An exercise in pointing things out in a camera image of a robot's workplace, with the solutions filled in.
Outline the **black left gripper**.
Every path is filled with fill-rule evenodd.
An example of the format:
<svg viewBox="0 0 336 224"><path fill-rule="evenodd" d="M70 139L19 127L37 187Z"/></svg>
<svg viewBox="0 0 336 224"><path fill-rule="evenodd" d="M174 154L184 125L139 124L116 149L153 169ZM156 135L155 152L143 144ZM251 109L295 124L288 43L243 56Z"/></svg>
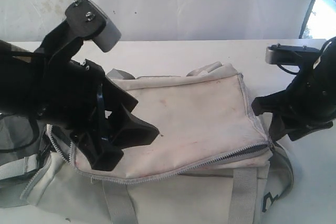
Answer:
<svg viewBox="0 0 336 224"><path fill-rule="evenodd" d="M112 171L123 149L150 145L159 130L131 113L137 99L109 80L100 65L73 60L85 41L61 22L36 49L45 56L39 91L46 106L42 118L72 130L70 138L91 169Z"/></svg>

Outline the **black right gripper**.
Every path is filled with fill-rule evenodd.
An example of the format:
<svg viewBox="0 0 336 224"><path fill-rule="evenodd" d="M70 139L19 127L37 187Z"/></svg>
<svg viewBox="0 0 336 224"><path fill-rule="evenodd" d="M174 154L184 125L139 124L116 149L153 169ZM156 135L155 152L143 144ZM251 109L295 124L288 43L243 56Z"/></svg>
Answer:
<svg viewBox="0 0 336 224"><path fill-rule="evenodd" d="M254 98L251 103L254 115L274 113L269 136L278 141L285 135L291 141L299 140L317 131L333 127L333 81L310 76L298 87Z"/></svg>

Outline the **right robot arm black grey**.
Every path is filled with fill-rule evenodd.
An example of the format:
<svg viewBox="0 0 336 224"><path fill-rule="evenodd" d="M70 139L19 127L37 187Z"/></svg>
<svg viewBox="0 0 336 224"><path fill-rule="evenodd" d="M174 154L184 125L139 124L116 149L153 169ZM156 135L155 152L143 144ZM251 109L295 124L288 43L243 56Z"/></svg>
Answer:
<svg viewBox="0 0 336 224"><path fill-rule="evenodd" d="M320 49L276 44L267 47L266 63L294 76L282 91L256 97L256 116L271 113L268 130L275 142L289 136L296 141L333 127L335 120L335 38Z"/></svg>

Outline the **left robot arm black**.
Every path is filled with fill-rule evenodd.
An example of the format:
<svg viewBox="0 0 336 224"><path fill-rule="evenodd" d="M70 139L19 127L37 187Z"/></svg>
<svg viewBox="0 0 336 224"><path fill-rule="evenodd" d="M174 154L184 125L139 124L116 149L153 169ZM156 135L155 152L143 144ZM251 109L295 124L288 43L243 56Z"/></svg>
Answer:
<svg viewBox="0 0 336 224"><path fill-rule="evenodd" d="M73 60L84 41L111 50L121 34L113 23L61 22L33 52L1 42L1 112L60 127L94 170L113 170L124 149L150 145L154 125L132 114L138 101L119 88L93 61Z"/></svg>

